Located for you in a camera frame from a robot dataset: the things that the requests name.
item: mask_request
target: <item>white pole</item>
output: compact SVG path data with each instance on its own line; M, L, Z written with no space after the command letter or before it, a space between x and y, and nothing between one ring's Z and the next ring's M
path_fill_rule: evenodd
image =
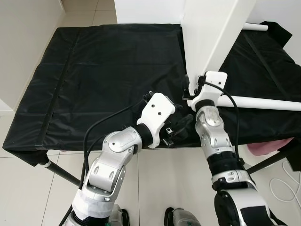
M236 96L232 96L232 98L234 99L236 105L241 108L259 108L299 112L301 111L300 102ZM222 107L234 107L232 102L226 95L222 95L218 98L217 105Z
M200 75L219 71L255 3L256 0L185 1L181 26L190 95L195 94Z
M268 28L267 25L245 23L243 30L266 32Z

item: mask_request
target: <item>table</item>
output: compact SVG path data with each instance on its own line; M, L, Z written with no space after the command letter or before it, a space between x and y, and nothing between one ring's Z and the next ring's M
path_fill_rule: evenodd
M271 24L276 28L268 32L240 33L220 69L228 74L225 89L235 96L301 102L301 68L282 50L290 34ZM185 72L178 24L58 28L16 111L3 148L32 166L46 165L78 184L77 178L56 164L49 165L47 151L81 151L90 125L136 103L150 90L183 106L173 121L195 115L182 100ZM144 105L104 122L91 133L88 145L102 134L134 125ZM234 109L219 107L219 111L233 143ZM301 112L240 109L239 144L289 137L295 139L288 147L252 167L250 173L284 157L294 170L301 170ZM200 146L200 141L193 122L175 138L174 147L194 146ZM101 148L102 144L97 144L94 150Z

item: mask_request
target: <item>black wire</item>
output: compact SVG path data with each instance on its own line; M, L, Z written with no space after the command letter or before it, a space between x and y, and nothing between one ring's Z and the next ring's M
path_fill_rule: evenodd
M239 110L238 107L235 103L235 101L233 100L233 98L231 97L231 95L225 91L224 89L222 89L221 87L218 87L214 84L211 84L209 82L204 82L206 85L208 86L212 86L214 88L219 89L221 92L223 92L224 94L226 94L227 97L229 97L230 101L232 102L232 104L234 105L235 111L236 111L236 135L235 135L235 154L237 155L237 158L239 159L239 153L238 153L238 136L239 136Z
M124 111L126 111L126 110L128 110L128 109L130 109L130 108L132 108L132 107L134 107L134 106L136 106L136 105L138 105L138 104L141 103L142 101L143 101L143 99L140 100L140 101L139 101L137 104L135 104L135 105L130 105L130 106L128 106L128 107L126 107L126 108L124 108L124 109L122 109L122 110L120 110L120 111L114 113L114 114L109 115L108 117L105 117L104 119L101 119L101 120L95 122L92 126L90 126L90 127L88 128L88 130L86 131L85 137L84 137L84 141L83 141L83 151L84 151L84 160L85 160L85 171L86 171L86 175L88 174L88 171L89 171L89 162L88 162L88 156L87 156L87 140L88 140L88 136L89 136L91 130L92 130L95 126L97 126L97 125L99 125L100 123L102 123L103 121L106 121L106 120L108 120L109 118L114 117L115 115L118 115L118 114L120 114L120 113L122 113L122 112L124 112Z
M63 217L62 221L60 222L59 226L62 226L63 223L65 223L65 221L67 220L69 214L71 213L72 211L72 205L69 207L68 211L66 212L65 216Z
M106 136L107 136L107 134L102 135L102 136L100 136L99 138L96 138L96 139L94 140L94 142L91 144L91 146L90 146L89 149L88 149L88 153L87 153L87 154L88 154L88 157L89 157L90 152L92 151L94 145L95 145L101 138L104 138L104 137L106 137ZM82 189L82 187L83 187L83 185L84 185L84 179L85 179L85 161L83 162L83 167L82 167L82 170L81 170L81 176L80 176L80 182L79 182L79 189Z
M100 136L99 138L95 139L94 142L91 144L91 146L88 149L88 156L90 155L94 145L101 139L106 137L107 134ZM85 161L83 162L83 167L81 170L81 177L80 177L80 183L79 183L79 189L82 189L83 185L84 185L84 179L85 179ZM67 220L69 214L72 212L72 205L69 207L68 211L66 212L64 218L62 219L61 223L59 224L59 226L62 226L63 223Z

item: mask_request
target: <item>white horizontal bar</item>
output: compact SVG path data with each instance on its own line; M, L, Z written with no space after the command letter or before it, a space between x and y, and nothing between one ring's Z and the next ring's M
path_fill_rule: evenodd
M245 23L243 30L266 32L268 28L267 25Z
M291 102L283 100L270 100L251 97L232 96L236 105L241 108L259 108L285 111L301 111L300 102ZM234 107L226 95L222 95L217 100L217 105L221 107Z

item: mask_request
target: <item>table leg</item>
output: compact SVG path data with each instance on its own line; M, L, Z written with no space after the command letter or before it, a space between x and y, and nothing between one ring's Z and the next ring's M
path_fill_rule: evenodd
M294 154L296 152L299 152L300 151L300 145L294 145L294 142L292 142L292 145L287 144L287 148L284 148L283 151L280 151L279 153L269 157L268 159L252 166L251 168L247 169L247 172L249 174L252 174L252 173L255 173L273 163L276 163L277 161L281 160L281 159L284 159L286 158L287 156L291 155L291 154Z
M79 186L79 180L76 177L74 177L73 175L56 165L54 162L49 160L48 163L44 164L43 166L46 169L75 184L76 186Z

